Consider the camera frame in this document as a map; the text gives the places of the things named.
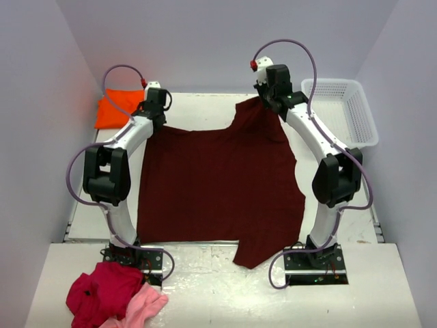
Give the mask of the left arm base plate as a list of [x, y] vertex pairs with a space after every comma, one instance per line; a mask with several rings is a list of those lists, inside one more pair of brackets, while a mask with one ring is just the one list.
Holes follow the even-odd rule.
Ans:
[[144, 273], [143, 281], [152, 286], [163, 284], [163, 253], [146, 249], [140, 251], [132, 248], [116, 247], [108, 244], [100, 250], [103, 261], [117, 262], [121, 265], [134, 267]]

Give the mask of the dark red t-shirt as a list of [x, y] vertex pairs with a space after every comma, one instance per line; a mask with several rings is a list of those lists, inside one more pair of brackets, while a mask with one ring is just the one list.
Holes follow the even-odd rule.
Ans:
[[145, 146], [139, 239], [237, 241], [235, 264], [253, 269], [298, 240], [305, 196], [295, 167], [278, 116], [256, 97], [221, 130], [163, 127]]

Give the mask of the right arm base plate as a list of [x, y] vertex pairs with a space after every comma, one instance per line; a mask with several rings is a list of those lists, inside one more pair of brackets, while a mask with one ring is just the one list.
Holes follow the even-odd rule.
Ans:
[[286, 286], [348, 284], [343, 251], [340, 245], [319, 253], [292, 253], [283, 256]]

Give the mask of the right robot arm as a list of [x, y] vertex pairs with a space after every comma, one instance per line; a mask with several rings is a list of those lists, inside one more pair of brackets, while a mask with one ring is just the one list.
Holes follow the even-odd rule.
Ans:
[[318, 168], [311, 188], [318, 201], [315, 222], [299, 257], [316, 261], [332, 255], [337, 247], [337, 230], [343, 211], [361, 187], [363, 154], [347, 148], [312, 111], [312, 97], [295, 92], [289, 69], [269, 58], [251, 60], [257, 75], [255, 89], [266, 107], [291, 126], [313, 153]]

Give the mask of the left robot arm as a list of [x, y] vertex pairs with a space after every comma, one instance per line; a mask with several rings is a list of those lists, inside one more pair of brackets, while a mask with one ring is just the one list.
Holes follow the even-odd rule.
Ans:
[[149, 83], [128, 123], [111, 139], [85, 151], [83, 190], [100, 207], [110, 232], [110, 244], [139, 249], [137, 231], [127, 204], [131, 188], [129, 158], [166, 122], [172, 96], [158, 82]]

